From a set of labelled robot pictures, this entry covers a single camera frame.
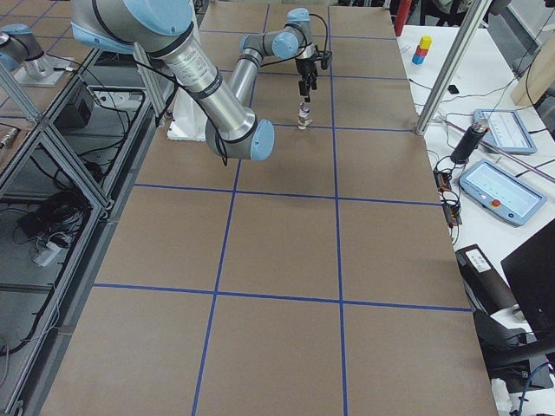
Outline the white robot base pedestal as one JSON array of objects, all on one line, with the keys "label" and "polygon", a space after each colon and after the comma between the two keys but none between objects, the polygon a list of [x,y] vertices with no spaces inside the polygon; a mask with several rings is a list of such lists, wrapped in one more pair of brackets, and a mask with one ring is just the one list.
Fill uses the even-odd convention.
[{"label": "white robot base pedestal", "polygon": [[179,88],[176,94],[172,122],[167,131],[167,138],[173,141],[206,140],[207,117],[190,95]]}]

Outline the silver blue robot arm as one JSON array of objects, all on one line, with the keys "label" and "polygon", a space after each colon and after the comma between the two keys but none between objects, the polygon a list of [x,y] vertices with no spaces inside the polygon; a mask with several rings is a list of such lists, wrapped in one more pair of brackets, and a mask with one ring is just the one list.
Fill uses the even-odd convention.
[{"label": "silver blue robot arm", "polygon": [[281,30],[246,36],[240,45],[232,78],[225,81],[193,35],[193,7],[187,1],[74,1],[74,38],[92,48],[131,54],[141,46],[163,61],[173,81],[207,117],[206,143],[222,160],[267,159],[275,143],[274,126],[245,105],[248,90],[267,57],[277,63],[294,60],[305,102],[317,89],[319,70],[330,65],[332,53],[314,42],[311,14],[290,10]]}]

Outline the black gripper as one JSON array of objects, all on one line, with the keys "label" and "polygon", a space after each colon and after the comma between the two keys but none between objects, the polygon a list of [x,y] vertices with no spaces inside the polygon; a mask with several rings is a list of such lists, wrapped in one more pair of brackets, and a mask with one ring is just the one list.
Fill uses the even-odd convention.
[{"label": "black gripper", "polygon": [[325,71],[329,68],[331,61],[332,52],[330,50],[320,51],[319,49],[315,49],[311,55],[302,53],[295,58],[297,72],[301,76],[301,80],[298,82],[299,94],[306,96],[307,102],[311,102],[310,93],[317,89],[317,65],[320,65],[321,70]]}]

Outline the background blue robot arm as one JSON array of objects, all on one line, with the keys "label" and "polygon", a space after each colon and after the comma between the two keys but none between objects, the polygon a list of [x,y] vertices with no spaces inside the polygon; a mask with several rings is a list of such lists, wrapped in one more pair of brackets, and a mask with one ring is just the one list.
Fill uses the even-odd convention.
[{"label": "background blue robot arm", "polygon": [[25,87],[52,88],[65,72],[56,70],[56,58],[46,54],[32,30],[23,23],[1,28],[1,64],[15,72],[17,82]]}]

